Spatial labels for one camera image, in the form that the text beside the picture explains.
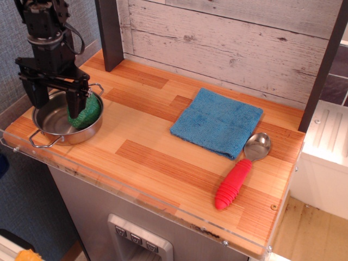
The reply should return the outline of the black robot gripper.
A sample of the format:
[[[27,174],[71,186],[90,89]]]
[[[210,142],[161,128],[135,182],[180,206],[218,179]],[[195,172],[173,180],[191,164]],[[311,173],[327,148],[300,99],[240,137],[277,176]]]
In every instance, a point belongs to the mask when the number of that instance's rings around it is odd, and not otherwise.
[[[32,105],[41,109],[48,103],[48,88],[62,90],[66,93],[69,116],[76,119],[91,95],[90,77],[75,65],[76,56],[84,52],[84,45],[76,52],[71,36],[29,36],[27,40],[34,56],[18,57],[15,63]]]

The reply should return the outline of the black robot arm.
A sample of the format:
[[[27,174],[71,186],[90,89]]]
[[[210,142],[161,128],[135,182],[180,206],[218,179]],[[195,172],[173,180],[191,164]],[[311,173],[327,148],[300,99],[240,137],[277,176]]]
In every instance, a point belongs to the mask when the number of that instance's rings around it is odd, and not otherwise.
[[[85,109],[92,91],[89,75],[76,65],[73,34],[78,32],[67,22],[70,17],[65,1],[16,1],[22,22],[27,26],[27,40],[33,57],[18,57],[18,74],[32,105],[40,109],[49,101],[48,90],[66,93],[70,117],[75,119]]]

